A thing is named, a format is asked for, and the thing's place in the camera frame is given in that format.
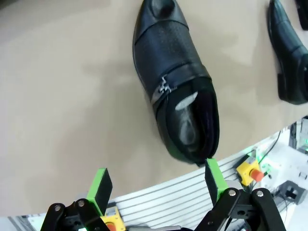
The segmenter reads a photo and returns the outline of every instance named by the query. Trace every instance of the table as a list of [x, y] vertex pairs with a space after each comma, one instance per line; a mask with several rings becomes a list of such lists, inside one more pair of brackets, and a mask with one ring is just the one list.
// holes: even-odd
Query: table
[[[167, 153], [132, 60], [142, 0], [14, 1], [0, 10], [0, 216], [69, 205], [108, 167], [112, 197], [197, 169]], [[218, 96], [217, 159], [305, 116], [282, 102], [268, 0], [179, 0]], [[303, 42], [292, 0], [283, 0]]]

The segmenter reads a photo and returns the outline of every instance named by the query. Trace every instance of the bolt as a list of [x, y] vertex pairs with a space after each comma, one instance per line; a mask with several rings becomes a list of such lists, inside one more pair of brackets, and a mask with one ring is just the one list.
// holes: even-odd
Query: bolt
[[263, 194], [262, 191], [258, 191], [258, 192], [257, 192], [257, 196], [258, 196], [258, 197], [262, 197], [263, 195], [264, 195], [264, 194]]
[[54, 208], [54, 210], [56, 210], [57, 212], [61, 209], [61, 206], [56, 205], [56, 207]]
[[230, 196], [235, 196], [235, 195], [236, 195], [236, 191], [230, 190], [230, 191], [229, 191], [229, 195], [230, 195]]
[[78, 201], [78, 206], [79, 207], [82, 207], [82, 206], [84, 206], [85, 205], [85, 202], [84, 201]]

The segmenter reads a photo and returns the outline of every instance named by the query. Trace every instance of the shoe heel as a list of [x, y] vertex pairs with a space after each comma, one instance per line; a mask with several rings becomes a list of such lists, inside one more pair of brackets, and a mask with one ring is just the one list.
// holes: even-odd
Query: shoe heel
[[287, 90], [285, 86], [285, 77], [284, 74], [278, 74], [278, 95], [281, 100], [287, 100]]

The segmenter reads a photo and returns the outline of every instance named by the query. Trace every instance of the black leather shoe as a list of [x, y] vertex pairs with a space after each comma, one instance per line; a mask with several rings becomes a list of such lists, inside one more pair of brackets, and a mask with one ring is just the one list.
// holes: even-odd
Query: black leather shoe
[[308, 1], [295, 0], [300, 24], [303, 30], [308, 30]]
[[308, 51], [291, 26], [278, 0], [271, 0], [268, 9], [269, 38], [280, 62], [279, 98], [292, 104], [308, 100]]
[[216, 94], [175, 0], [143, 1], [133, 58], [169, 153], [204, 164], [218, 146]]

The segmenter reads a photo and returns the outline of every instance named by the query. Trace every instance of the shoe sole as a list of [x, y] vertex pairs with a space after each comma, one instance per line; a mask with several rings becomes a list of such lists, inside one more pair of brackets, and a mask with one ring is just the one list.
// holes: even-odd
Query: shoe sole
[[308, 30], [308, 18], [303, 10], [303, 5], [300, 0], [295, 0], [299, 22], [303, 30]]
[[273, 47], [273, 49], [275, 51], [276, 57], [278, 59], [278, 62], [280, 64], [280, 67], [281, 67], [281, 70], [282, 70], [282, 73], [278, 73], [278, 75], [277, 75], [278, 95], [279, 95], [279, 98], [281, 100], [288, 101], [287, 84], [286, 84], [286, 76], [285, 76], [285, 72], [284, 72], [284, 66], [283, 66], [282, 60], [277, 55], [277, 49], [276, 49], [276, 47], [274, 45], [274, 42], [273, 42], [273, 39], [272, 39], [271, 22], [270, 22], [270, 8], [269, 7], [268, 7], [267, 17], [268, 17], [267, 18], [267, 25], [268, 25], [269, 39], [270, 39], [270, 42], [272, 44], [272, 47]]

